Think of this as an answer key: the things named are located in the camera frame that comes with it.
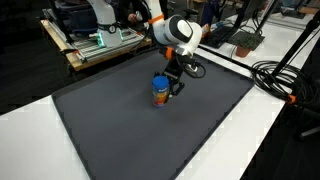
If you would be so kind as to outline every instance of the gray mat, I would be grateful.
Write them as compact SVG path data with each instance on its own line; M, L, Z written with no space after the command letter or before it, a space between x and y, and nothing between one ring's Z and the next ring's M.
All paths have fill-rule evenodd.
M66 129L92 179L174 179L253 86L235 72L195 57L203 79L162 108L151 81L167 61L157 52L133 58L53 94Z

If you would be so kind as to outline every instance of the can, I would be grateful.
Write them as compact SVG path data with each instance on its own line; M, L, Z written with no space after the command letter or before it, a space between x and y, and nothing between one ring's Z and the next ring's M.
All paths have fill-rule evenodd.
M165 76L156 76L152 80L153 104L162 107L166 103L169 93L169 80Z

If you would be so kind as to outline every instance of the table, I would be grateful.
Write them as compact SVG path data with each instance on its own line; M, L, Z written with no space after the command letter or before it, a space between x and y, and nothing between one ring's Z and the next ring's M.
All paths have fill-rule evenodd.
M264 33L267 37L255 52L245 59L235 59L248 65L261 58L279 61L301 34L269 24ZM302 67L315 43L312 40L301 51L294 66ZM218 51L229 55L232 49L233 45L225 44ZM247 70L201 49L196 53L250 76ZM283 105L283 101L252 88L177 179L240 179ZM89 179L51 96L0 116L0 143L1 179Z
M57 32L49 25L48 20L41 20L41 24L44 27L45 31L50 35L50 37L53 39L53 41L57 44L57 46L59 47L60 50L69 49L66 42L64 42L63 39L57 34ZM151 44L152 44L152 40L150 38L146 38L146 40L141 43L140 47L151 46ZM97 60L89 61L86 63L82 63L79 60L79 58L73 53L66 54L66 59L68 60L71 67L75 71L80 71L82 69L85 69L85 68L91 67L93 65L96 65L98 63L110 60L110 59L115 58L117 56L120 56L122 54L126 54L126 53L128 53L128 51L130 51L130 49L131 49L131 47L128 47L121 52L116 52L116 53L110 54L108 56L103 56Z

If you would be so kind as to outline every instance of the black mat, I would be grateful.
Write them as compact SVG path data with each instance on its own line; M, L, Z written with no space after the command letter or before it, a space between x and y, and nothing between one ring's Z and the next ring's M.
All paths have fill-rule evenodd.
M53 94L66 129L92 179L174 179L253 81L196 57L207 68L162 108L151 81L167 61L140 55Z

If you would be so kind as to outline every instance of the floor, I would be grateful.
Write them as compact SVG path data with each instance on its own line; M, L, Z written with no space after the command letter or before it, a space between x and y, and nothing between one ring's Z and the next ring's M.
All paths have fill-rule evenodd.
M184 15L186 1L175 0L174 13ZM29 104L78 80L125 61L128 56L101 64L89 71L70 76L64 58L38 33L15 41L0 55L0 114ZM320 47L316 47L305 64L305 71L320 69ZM320 133L297 141L297 130L307 129L318 120L288 107L277 118L242 179L313 180L320 179Z

